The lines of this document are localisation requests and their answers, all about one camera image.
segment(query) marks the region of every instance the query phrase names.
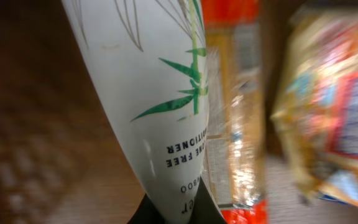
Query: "green stem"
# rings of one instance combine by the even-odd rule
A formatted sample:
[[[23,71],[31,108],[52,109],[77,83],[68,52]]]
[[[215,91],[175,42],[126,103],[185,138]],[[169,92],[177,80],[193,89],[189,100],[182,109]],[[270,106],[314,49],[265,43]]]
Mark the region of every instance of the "green stem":
[[[196,11],[194,2],[192,0],[189,0],[189,8],[190,8],[190,20],[191,20],[191,43],[193,50],[197,49],[197,39],[196,39]],[[196,51],[193,51],[193,64],[192,64],[194,70],[198,72],[198,55]],[[202,83],[203,77],[201,74],[200,77],[200,83]],[[194,115],[198,114],[198,94],[194,94]]]

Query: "white bottle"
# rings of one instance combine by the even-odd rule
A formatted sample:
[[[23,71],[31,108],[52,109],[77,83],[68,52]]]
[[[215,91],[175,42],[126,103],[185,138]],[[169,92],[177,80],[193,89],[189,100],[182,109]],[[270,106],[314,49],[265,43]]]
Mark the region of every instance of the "white bottle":
[[[188,223],[208,123],[201,4],[62,2],[129,164],[164,219]]]

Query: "red package end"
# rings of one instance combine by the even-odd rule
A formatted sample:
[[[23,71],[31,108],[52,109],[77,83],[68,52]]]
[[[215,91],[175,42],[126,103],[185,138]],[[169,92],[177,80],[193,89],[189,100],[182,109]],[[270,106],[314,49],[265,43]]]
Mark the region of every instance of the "red package end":
[[[201,4],[206,27],[251,23],[259,14],[259,0],[201,0]]]
[[[227,224],[267,224],[266,200],[258,203],[252,210],[222,210]]]

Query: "gray surface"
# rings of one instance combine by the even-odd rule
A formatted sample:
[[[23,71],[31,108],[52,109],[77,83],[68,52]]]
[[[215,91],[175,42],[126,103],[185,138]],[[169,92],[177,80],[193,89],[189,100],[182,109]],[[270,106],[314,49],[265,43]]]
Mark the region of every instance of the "gray surface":
[[[270,224],[353,224],[358,223],[358,208],[317,200],[314,205],[300,203],[287,164],[279,158],[267,158],[268,215]]]

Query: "blurry package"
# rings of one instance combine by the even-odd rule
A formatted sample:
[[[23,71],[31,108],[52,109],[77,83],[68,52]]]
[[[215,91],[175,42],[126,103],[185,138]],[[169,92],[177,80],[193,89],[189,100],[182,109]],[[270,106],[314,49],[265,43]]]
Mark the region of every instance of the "blurry package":
[[[201,3],[210,89],[202,176],[228,223],[265,223],[259,3]]]
[[[272,115],[299,189],[358,206],[358,7],[295,17]]]

